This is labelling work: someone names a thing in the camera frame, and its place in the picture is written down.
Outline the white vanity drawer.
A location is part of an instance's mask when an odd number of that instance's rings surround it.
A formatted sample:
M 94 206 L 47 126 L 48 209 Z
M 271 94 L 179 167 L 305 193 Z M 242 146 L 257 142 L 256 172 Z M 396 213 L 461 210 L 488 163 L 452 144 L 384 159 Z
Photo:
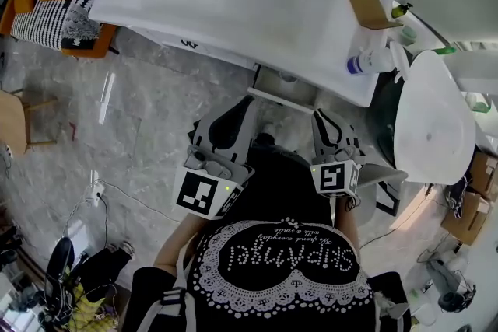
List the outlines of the white vanity drawer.
M 280 79 L 279 71 L 258 65 L 254 82 L 247 91 L 282 106 L 312 114 L 316 109 L 319 88 L 298 79 L 287 83 Z

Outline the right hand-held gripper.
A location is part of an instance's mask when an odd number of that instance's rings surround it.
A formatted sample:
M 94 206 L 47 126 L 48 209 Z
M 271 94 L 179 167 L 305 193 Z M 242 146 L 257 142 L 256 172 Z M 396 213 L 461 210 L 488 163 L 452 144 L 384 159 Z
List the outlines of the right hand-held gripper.
M 334 137 L 329 136 L 326 124 L 335 129 Z M 365 152 L 357 148 L 354 127 L 339 114 L 319 108 L 312 115 L 312 131 L 316 156 L 310 171 L 315 190 L 322 195 L 354 197 L 359 171 L 366 162 Z

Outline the grey chair with black legs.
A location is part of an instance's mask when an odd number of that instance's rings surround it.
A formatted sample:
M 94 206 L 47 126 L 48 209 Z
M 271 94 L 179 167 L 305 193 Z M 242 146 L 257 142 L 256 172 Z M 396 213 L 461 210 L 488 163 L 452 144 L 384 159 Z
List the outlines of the grey chair with black legs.
M 378 209 L 395 217 L 400 205 L 399 189 L 408 174 L 387 166 L 366 163 L 359 172 L 356 197 L 360 203 L 353 209 L 357 225 L 367 224 Z M 377 200 L 377 189 L 380 188 L 391 200 L 385 205 Z

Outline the white blue-label spray bottle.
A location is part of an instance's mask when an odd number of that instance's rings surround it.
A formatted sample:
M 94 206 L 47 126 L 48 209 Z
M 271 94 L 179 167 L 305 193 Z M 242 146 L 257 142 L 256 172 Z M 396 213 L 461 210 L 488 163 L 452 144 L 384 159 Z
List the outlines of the white blue-label spray bottle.
M 350 75 L 374 75 L 396 70 L 395 83 L 409 77 L 409 61 L 404 47 L 391 41 L 388 47 L 369 48 L 351 57 L 346 63 Z

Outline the teal soap dish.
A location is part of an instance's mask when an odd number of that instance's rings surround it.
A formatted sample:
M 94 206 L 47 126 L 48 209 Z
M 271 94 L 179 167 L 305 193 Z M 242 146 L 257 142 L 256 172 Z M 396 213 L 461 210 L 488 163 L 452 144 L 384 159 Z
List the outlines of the teal soap dish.
M 416 42 L 416 31 L 410 26 L 403 26 L 400 31 L 400 41 L 404 46 L 410 46 Z

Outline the person's black printed shirt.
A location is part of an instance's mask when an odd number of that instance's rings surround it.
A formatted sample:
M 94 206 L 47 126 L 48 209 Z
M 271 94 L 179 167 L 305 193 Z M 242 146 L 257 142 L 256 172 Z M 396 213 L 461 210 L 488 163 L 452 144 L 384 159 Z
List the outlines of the person's black printed shirt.
M 180 251 L 138 269 L 121 332 L 409 332 L 400 276 L 374 277 L 334 226 L 310 168 L 251 150 L 255 173 Z

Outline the white vanity cabinet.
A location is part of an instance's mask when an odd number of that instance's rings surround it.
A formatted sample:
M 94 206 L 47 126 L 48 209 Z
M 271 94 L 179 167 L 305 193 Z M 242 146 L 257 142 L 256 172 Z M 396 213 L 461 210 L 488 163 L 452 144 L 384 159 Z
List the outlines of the white vanity cabinet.
M 359 107 L 370 105 L 377 77 L 354 77 L 346 62 L 388 36 L 362 27 L 349 0 L 95 0 L 89 16 L 158 44 L 286 72 Z

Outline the white power strip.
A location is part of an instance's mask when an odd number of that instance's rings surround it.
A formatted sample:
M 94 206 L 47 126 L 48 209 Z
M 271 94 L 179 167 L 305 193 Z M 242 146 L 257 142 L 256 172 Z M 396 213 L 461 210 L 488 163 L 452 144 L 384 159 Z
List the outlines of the white power strip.
M 104 185 L 101 182 L 93 183 L 90 198 L 94 207 L 99 206 L 103 193 L 104 193 Z

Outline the olive pump bottle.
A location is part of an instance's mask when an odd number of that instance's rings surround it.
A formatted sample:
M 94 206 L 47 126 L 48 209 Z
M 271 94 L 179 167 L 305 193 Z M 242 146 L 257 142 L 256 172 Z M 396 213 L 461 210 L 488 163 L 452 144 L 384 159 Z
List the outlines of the olive pump bottle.
M 398 19 L 404 16 L 411 8 L 413 5 L 411 3 L 405 3 L 405 4 L 399 4 L 396 5 L 392 10 L 391 10 L 391 18 L 392 19 Z

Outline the person's left forearm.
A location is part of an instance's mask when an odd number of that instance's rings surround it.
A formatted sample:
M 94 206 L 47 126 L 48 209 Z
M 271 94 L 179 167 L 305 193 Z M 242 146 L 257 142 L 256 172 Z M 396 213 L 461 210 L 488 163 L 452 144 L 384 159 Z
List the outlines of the person's left forearm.
M 187 214 L 161 247 L 153 266 L 176 275 L 176 264 L 181 249 L 200 233 L 207 223 L 205 218 Z

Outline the black office chair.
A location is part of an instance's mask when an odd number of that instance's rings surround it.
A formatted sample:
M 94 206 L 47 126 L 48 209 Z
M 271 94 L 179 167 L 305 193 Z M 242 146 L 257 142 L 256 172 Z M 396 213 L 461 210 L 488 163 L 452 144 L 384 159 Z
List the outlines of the black office chair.
M 68 275 L 67 271 L 72 269 L 74 259 L 72 241 L 64 236 L 57 242 L 45 271 L 44 292 L 46 299 L 54 299 L 61 295 L 63 284 Z

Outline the cardboard box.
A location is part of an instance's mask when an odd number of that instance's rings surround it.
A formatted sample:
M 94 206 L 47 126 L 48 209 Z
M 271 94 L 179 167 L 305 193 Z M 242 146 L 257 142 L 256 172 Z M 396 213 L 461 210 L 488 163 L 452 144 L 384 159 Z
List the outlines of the cardboard box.
M 492 203 L 479 194 L 467 192 L 461 206 L 461 217 L 456 218 L 449 211 L 441 223 L 441 227 L 461 243 L 471 246 L 477 239 L 490 212 Z
M 470 167 L 470 187 L 488 201 L 498 201 L 498 157 L 477 151 Z

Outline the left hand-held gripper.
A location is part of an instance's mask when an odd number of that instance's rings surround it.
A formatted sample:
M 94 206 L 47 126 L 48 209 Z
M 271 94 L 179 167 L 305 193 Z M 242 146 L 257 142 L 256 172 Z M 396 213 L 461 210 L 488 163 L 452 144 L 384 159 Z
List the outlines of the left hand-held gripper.
M 254 175 L 254 168 L 241 164 L 253 138 L 257 110 L 255 98 L 246 95 L 212 108 L 195 123 L 193 145 L 176 171 L 173 205 L 208 220 L 226 215 Z

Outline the person's blue jeans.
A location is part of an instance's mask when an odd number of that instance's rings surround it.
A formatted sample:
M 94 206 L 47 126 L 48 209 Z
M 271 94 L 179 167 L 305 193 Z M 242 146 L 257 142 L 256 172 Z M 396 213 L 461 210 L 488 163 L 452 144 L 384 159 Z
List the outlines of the person's blue jeans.
M 297 162 L 307 164 L 307 160 L 305 160 L 305 158 L 296 152 L 283 148 L 281 145 L 277 145 L 275 143 L 274 136 L 266 132 L 258 133 L 256 139 L 253 140 L 251 150 L 262 154 L 283 156 L 289 159 L 295 159 Z

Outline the green spray bottle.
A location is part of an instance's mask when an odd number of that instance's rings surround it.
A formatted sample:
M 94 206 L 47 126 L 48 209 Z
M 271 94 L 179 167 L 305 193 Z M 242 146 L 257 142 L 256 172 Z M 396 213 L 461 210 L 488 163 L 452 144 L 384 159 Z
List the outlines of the green spray bottle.
M 492 100 L 487 94 L 467 92 L 465 101 L 472 112 L 487 114 L 492 108 Z

